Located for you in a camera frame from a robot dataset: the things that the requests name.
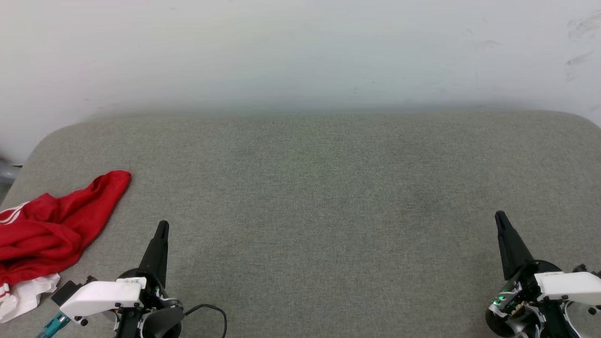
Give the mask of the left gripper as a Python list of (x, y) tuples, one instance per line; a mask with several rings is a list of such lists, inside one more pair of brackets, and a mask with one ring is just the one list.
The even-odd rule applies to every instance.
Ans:
[(160, 221), (150, 240), (139, 268), (130, 269), (119, 277), (137, 278), (142, 287), (139, 300), (133, 306), (116, 310), (115, 338), (178, 338), (185, 318), (183, 304), (169, 297), (167, 286), (168, 221)]

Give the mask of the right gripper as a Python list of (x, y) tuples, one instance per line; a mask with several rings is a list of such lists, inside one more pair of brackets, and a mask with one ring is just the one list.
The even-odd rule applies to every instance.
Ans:
[(547, 261), (535, 261), (505, 212), (495, 213), (505, 285), (486, 311), (486, 323), (502, 338), (582, 338), (571, 323), (567, 295), (543, 297), (537, 277), (562, 274)]

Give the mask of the grey metal pipe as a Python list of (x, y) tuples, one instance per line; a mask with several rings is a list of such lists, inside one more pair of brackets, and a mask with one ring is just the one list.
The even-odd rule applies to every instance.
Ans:
[(0, 185), (14, 184), (22, 167), (22, 164), (9, 163), (8, 160), (0, 156)]

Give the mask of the red basketball jersey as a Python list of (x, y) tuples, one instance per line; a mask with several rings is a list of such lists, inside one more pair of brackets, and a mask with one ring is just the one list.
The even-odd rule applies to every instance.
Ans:
[(83, 190), (43, 194), (0, 212), (0, 323), (35, 309), (99, 236), (131, 173), (114, 170)]

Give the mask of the grey fabric sofa cushion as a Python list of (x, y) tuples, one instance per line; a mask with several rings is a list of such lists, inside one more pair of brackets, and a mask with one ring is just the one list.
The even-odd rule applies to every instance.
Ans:
[(132, 179), (64, 280), (114, 280), (170, 223), (167, 293), (227, 338), (496, 338), (494, 213), (601, 269), (601, 128), (565, 113), (112, 118), (43, 139), (2, 209)]

